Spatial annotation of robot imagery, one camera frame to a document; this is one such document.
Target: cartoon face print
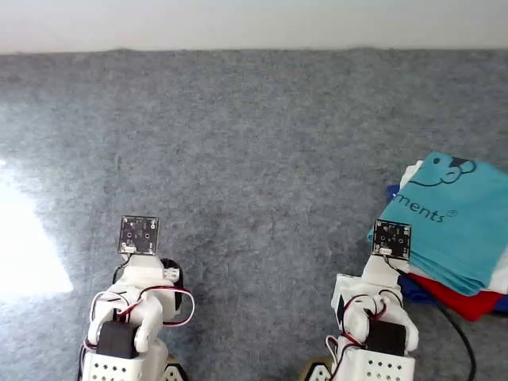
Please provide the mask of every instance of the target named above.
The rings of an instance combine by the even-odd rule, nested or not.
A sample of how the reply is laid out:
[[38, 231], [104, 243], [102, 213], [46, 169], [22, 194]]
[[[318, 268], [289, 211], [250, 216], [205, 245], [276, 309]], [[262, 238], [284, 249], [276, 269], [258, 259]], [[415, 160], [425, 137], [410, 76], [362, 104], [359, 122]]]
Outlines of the cartoon face print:
[[422, 187], [437, 187], [440, 184], [453, 184], [461, 176], [472, 173], [476, 169], [474, 161], [448, 156], [442, 153], [433, 153], [418, 172], [410, 180], [410, 183]]

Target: teal shirt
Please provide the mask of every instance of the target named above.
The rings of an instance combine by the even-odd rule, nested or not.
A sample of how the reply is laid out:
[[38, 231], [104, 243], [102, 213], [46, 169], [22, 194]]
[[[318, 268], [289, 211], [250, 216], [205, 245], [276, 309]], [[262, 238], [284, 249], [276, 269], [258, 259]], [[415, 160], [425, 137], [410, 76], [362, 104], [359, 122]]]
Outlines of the teal shirt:
[[461, 294], [477, 294], [508, 244], [508, 175], [433, 152], [380, 218], [412, 225], [411, 264]]

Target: white wall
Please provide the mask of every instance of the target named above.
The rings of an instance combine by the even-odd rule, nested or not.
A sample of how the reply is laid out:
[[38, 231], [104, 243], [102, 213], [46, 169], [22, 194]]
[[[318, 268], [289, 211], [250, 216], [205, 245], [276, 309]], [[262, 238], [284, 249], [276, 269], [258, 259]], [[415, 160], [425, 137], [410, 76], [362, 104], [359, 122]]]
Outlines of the white wall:
[[508, 47], [508, 0], [0, 0], [0, 52]]

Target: stack of folded clothes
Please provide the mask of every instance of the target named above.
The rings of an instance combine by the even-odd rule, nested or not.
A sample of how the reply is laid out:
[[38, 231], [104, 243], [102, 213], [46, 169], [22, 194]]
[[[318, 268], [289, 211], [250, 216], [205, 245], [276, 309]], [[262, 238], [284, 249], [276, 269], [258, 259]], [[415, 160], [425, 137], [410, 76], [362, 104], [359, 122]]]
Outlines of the stack of folded clothes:
[[[387, 191], [380, 218], [412, 225], [410, 276], [470, 321], [508, 313], [508, 175], [433, 152]], [[399, 284], [429, 301], [408, 279]]]

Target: gray carpet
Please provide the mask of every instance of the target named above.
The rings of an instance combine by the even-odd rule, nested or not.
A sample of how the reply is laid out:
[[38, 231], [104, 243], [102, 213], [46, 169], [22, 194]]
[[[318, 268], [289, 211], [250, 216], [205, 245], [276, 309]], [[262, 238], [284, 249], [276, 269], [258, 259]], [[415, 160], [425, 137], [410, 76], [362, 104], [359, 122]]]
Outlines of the gray carpet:
[[[439, 150], [508, 171], [507, 65], [508, 52], [0, 56], [0, 180], [31, 200], [73, 287], [2, 302], [0, 379], [75, 378], [122, 214], [160, 216], [160, 253], [196, 296], [191, 324], [164, 331], [193, 380], [295, 379], [337, 333], [334, 276], [360, 274], [406, 165]], [[465, 379], [453, 328], [407, 309], [415, 379]], [[459, 321], [477, 379], [505, 379], [508, 320]]]

